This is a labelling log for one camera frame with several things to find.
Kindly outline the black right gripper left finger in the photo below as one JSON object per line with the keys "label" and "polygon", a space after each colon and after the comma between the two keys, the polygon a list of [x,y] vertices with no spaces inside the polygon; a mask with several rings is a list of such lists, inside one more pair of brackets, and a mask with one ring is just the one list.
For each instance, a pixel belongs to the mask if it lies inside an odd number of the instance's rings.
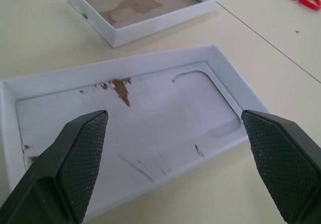
{"label": "black right gripper left finger", "polygon": [[0,224],[82,224],[97,180],[106,110],[65,124],[0,207]]}

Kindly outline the white phone box base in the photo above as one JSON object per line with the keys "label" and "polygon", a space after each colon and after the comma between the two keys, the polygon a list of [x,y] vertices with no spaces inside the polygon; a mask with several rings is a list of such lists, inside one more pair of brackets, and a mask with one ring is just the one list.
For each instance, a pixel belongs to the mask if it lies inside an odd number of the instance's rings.
{"label": "white phone box base", "polygon": [[111,47],[210,13],[217,0],[67,0]]}

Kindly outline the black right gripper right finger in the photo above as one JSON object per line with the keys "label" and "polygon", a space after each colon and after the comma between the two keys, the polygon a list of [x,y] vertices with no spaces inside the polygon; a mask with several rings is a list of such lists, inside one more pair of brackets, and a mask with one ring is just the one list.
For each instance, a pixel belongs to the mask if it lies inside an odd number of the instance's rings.
{"label": "black right gripper right finger", "polygon": [[295,122],[254,110],[243,120],[258,173],[287,224],[321,224],[321,147]]}

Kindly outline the white box lid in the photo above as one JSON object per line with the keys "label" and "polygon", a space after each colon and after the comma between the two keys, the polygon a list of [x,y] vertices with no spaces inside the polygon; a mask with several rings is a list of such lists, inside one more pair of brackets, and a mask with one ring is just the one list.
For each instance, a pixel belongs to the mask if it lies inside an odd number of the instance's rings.
{"label": "white box lid", "polygon": [[245,142],[245,109],[269,112],[214,45],[0,79],[9,188],[67,122],[106,110],[91,220]]}

